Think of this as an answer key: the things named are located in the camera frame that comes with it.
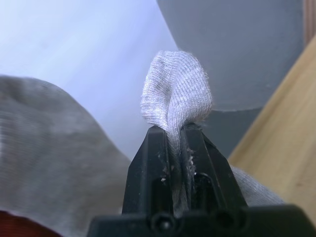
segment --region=gray fabric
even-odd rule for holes
[[[151,64],[142,114],[167,131],[174,164],[179,131],[208,115],[211,94],[198,61],[161,52]],[[60,88],[37,79],[0,77],[0,210],[30,218],[64,237],[85,237],[96,215],[118,213],[129,160],[95,120]],[[181,169],[175,210],[187,207]],[[249,205],[282,203],[233,168]]]
[[[178,180],[172,184],[176,215],[188,208],[178,160],[180,129],[204,119],[210,113],[211,104],[207,76],[195,57],[181,51],[158,53],[146,77],[141,109],[148,123],[167,131]],[[236,168],[233,171],[249,205],[282,203],[277,195],[244,172]]]
[[[64,237],[119,213],[130,161],[60,88],[0,77],[0,210]]]

